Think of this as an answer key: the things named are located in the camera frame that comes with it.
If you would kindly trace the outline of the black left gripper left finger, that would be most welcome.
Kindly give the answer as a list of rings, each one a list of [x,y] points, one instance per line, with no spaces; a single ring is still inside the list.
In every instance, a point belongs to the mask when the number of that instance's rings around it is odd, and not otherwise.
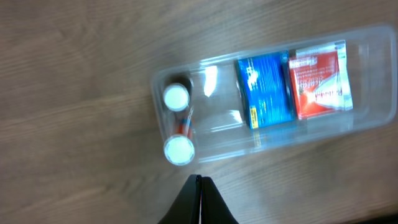
[[[159,224],[199,224],[201,205],[201,175],[188,177]]]

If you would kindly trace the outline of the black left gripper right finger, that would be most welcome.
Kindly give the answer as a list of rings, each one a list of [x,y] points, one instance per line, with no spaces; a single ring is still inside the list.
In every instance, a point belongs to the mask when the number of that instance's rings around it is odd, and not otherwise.
[[[201,182],[201,223],[238,224],[210,177]]]

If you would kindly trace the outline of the orange Redoxon tube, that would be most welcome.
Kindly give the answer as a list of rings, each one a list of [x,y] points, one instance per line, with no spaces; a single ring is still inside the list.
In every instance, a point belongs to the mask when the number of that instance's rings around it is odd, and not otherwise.
[[[166,159],[176,165],[189,164],[195,157],[195,146],[192,140],[192,121],[188,118],[178,119],[170,137],[164,142]]]

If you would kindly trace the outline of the clear plastic container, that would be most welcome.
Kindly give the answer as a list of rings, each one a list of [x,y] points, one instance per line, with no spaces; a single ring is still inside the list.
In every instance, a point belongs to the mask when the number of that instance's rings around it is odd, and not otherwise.
[[[298,119],[288,62],[295,119],[250,129],[236,76],[235,61],[287,50],[295,51],[339,40],[346,41],[347,71],[353,109]],[[169,110],[163,91],[172,76],[186,74],[193,81],[189,107]],[[285,42],[199,60],[161,70],[152,81],[155,111],[164,142],[178,119],[192,121],[195,157],[210,162],[268,149],[330,138],[387,124],[397,113],[397,35],[390,26],[370,26],[301,41]]]

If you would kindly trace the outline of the dark bottle white cap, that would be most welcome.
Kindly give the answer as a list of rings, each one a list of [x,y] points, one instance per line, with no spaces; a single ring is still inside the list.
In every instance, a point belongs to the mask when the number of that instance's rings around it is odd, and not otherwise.
[[[163,101],[173,112],[184,111],[189,107],[192,96],[193,81],[186,74],[172,76],[163,91]]]

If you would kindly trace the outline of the blue medicine box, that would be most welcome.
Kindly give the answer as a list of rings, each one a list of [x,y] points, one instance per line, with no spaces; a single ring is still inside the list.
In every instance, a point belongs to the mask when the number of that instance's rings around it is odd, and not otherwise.
[[[250,129],[295,119],[288,61],[287,50],[235,61],[244,116]]]

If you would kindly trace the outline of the red medicine box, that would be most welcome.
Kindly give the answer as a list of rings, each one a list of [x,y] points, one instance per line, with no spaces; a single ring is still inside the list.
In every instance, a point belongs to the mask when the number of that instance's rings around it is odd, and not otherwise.
[[[336,51],[293,57],[289,69],[298,119],[345,109]]]

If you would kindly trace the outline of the white medicine box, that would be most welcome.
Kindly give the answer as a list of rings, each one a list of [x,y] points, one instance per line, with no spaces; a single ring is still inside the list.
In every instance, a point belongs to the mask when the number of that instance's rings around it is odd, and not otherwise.
[[[353,109],[353,99],[351,96],[351,87],[349,84],[349,77],[347,71],[347,54],[346,54],[346,41],[339,40],[329,42],[326,44],[315,45],[304,49],[295,51],[297,57],[303,57],[312,54],[334,52],[338,53],[338,65],[340,70],[340,82],[343,90],[343,98],[345,101],[345,110]]]

